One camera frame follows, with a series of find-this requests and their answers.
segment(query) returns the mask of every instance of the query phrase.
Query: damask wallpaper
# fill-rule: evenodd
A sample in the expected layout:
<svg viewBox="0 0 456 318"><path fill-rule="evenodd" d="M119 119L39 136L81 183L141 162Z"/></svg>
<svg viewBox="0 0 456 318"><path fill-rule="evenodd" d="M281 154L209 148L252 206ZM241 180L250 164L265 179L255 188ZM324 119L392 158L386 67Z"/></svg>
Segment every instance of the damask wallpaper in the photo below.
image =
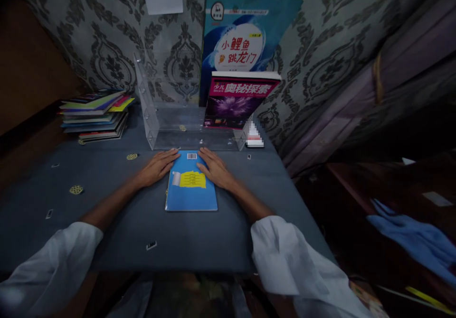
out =
<svg viewBox="0 0 456 318"><path fill-rule="evenodd" d="M154 98L198 102L204 0L161 16L144 0L25 1L87 87L134 89L140 50ZM299 137L421 1L304 0L268 66L283 81L257 112L274 144Z"/></svg>

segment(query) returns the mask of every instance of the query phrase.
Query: wrist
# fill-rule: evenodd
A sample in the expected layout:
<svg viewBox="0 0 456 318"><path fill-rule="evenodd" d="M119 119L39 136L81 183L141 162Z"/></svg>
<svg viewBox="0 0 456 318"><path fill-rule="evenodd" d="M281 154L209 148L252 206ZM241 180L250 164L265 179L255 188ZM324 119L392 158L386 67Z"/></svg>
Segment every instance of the wrist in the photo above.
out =
<svg viewBox="0 0 456 318"><path fill-rule="evenodd" d="M233 177L228 181L227 185L225 186L225 190L231 192L232 194L235 194L241 188L241 186L241 182Z"/></svg>
<svg viewBox="0 0 456 318"><path fill-rule="evenodd" d="M128 183L136 191L139 191L142 188L146 187L145 182L139 176L133 177Z"/></svg>

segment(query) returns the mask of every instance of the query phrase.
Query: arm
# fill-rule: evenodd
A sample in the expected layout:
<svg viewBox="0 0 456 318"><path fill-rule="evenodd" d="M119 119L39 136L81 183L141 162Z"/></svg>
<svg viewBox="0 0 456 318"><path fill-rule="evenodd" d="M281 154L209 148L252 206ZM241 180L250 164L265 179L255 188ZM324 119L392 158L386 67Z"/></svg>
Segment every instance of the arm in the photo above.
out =
<svg viewBox="0 0 456 318"><path fill-rule="evenodd" d="M78 222L57 231L35 255L0 283L0 310L11 316L47 316L76 294L115 216L141 188L160 180L179 157L177 150L157 153L132 179L98 203Z"/></svg>
<svg viewBox="0 0 456 318"><path fill-rule="evenodd" d="M293 300L300 317L370 317L345 273L315 251L296 226L276 216L237 181L214 152L204 148L199 156L208 165L198 165L201 172L231 192L253 222L252 259L265 290L280 295L270 297L280 316L290 317L287 303Z"/></svg>
<svg viewBox="0 0 456 318"><path fill-rule="evenodd" d="M140 189L151 186L170 171L173 161L180 156L177 152L177 149L158 152L136 176L103 199L79 221L105 232L117 214Z"/></svg>
<svg viewBox="0 0 456 318"><path fill-rule="evenodd" d="M202 164L197 164L210 181L218 187L231 192L241 207L244 209L252 223L267 216L275 215L274 212L263 204L250 190L228 171L225 162L214 152L201 148L199 156L206 162L209 169Z"/></svg>

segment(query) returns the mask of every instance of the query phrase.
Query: hand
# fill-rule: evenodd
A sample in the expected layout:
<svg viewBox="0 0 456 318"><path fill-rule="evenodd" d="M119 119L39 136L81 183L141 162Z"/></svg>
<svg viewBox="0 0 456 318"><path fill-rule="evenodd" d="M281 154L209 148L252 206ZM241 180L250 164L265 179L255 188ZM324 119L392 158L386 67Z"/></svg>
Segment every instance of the hand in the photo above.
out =
<svg viewBox="0 0 456 318"><path fill-rule="evenodd" d="M208 169L206 166L197 163L196 166L198 166L199 170L218 187L232 191L233 187L236 186L238 181L227 170L227 165L225 162L220 159L217 154L207 149L206 147L201 148L198 151L198 155L206 162L209 167Z"/></svg>
<svg viewBox="0 0 456 318"><path fill-rule="evenodd" d="M173 148L169 151L160 151L155 154L149 163L134 177L135 183L139 187L148 187L162 179L174 165L173 161L181 156L177 152L179 150Z"/></svg>

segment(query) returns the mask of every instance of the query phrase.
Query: wooden cabinet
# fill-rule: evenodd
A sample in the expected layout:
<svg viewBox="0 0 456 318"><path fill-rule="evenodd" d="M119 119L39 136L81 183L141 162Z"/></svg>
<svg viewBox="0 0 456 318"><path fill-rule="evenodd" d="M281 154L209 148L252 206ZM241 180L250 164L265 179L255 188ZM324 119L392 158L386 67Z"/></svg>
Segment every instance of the wooden cabinet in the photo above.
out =
<svg viewBox="0 0 456 318"><path fill-rule="evenodd" d="M78 77L23 0L2 4L0 51L0 135L77 94Z"/></svg>

